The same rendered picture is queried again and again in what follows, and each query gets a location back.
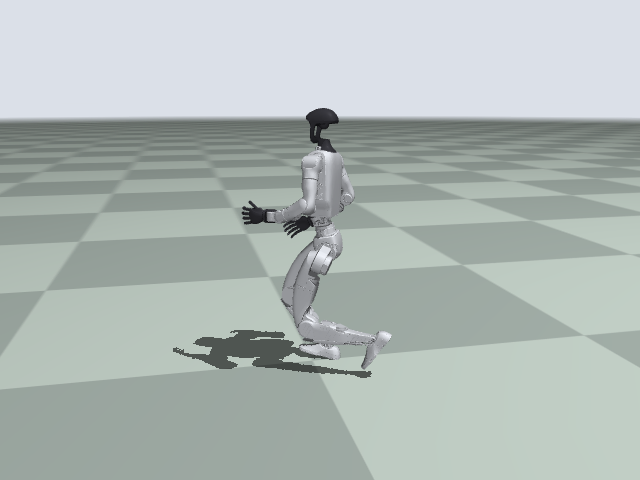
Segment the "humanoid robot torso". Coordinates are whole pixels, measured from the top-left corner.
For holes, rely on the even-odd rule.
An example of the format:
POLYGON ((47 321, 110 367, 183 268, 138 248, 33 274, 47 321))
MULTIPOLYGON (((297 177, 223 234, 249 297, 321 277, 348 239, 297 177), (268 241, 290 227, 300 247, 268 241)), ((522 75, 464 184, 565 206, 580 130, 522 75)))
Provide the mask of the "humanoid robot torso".
POLYGON ((316 211, 310 215, 311 217, 320 217, 320 220, 313 223, 313 226, 316 228, 313 245, 315 250, 320 250, 323 245, 331 248, 334 260, 339 257, 342 252, 342 236, 340 231, 335 229, 334 222, 328 220, 328 217, 334 217, 339 214, 342 187, 342 158, 339 152, 327 152, 321 150, 319 146, 308 155, 312 154, 321 154, 323 162, 322 170, 318 176, 316 211))

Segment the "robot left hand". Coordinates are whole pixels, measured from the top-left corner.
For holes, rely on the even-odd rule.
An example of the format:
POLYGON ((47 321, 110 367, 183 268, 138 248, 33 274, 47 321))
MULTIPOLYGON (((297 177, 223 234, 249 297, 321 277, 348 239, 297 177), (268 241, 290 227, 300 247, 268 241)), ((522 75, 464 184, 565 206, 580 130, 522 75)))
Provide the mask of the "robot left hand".
POLYGON ((249 211, 249 212, 242 212, 242 215, 249 215, 249 217, 245 217, 245 216, 242 217, 243 220, 251 220, 251 221, 244 222, 244 224, 258 224, 258 223, 261 223, 262 221, 264 221, 265 223, 276 223, 276 222, 267 221, 267 212, 275 212, 277 210, 275 209, 263 210, 262 208, 258 208, 254 203, 252 203, 252 201, 249 201, 249 204, 254 208, 250 209, 250 208, 246 208, 245 206, 242 207, 243 210, 249 211))

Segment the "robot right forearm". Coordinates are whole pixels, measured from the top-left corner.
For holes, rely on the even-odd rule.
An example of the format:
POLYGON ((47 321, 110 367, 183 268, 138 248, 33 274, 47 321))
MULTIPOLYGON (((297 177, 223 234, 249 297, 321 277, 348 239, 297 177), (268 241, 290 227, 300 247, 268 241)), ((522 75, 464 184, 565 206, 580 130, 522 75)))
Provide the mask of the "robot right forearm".
MULTIPOLYGON (((345 205, 341 204, 341 202, 340 202, 339 212, 342 212, 344 210, 344 206, 345 205)), ((310 218, 310 219, 311 219, 312 223, 315 223, 317 220, 320 220, 320 217, 313 217, 313 218, 310 218)), ((331 220, 331 217, 328 217, 328 220, 331 220)))

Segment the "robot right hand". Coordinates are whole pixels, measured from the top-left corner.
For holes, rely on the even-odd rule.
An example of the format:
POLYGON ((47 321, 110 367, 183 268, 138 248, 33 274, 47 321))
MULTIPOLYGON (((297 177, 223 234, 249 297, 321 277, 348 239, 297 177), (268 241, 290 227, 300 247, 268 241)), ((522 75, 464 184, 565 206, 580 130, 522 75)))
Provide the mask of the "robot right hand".
POLYGON ((313 218, 313 217, 308 216, 308 218, 307 218, 307 217, 305 217, 305 216, 301 216, 301 218, 300 218, 300 219, 298 219, 298 220, 296 220, 296 221, 293 221, 293 220, 292 220, 292 221, 289 221, 289 222, 285 223, 285 224, 283 225, 283 228, 284 228, 284 227, 286 227, 286 226, 287 226, 287 225, 289 225, 289 224, 292 224, 292 223, 294 223, 294 224, 292 224, 292 225, 288 226, 288 227, 284 230, 284 232, 286 232, 288 229, 290 229, 290 228, 292 228, 292 227, 294 227, 294 226, 297 226, 297 227, 295 227, 295 228, 291 229, 291 230, 287 233, 287 235, 289 235, 289 234, 290 234, 290 233, 292 233, 293 231, 295 231, 295 230, 299 229, 299 230, 297 230, 296 232, 294 232, 294 233, 293 233, 293 235, 291 236, 291 238, 293 238, 296 234, 300 233, 301 231, 307 230, 310 226, 311 226, 311 227, 314 227, 314 226, 313 226, 313 223, 312 223, 312 221, 311 221, 311 219, 310 219, 310 218, 313 218))

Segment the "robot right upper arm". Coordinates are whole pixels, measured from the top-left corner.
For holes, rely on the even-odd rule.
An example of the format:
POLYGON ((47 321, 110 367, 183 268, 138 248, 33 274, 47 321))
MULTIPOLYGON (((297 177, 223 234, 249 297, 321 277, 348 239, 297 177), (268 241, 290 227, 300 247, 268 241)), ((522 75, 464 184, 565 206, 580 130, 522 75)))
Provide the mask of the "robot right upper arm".
MULTIPOLYGON (((342 158, 342 156, 341 156, 342 158)), ((341 190, 341 204, 343 205, 350 205, 354 198, 355 198, 355 192, 354 189, 352 187, 352 184, 349 180, 349 177, 346 173, 345 167, 344 167, 344 160, 342 158, 342 190, 341 190)))

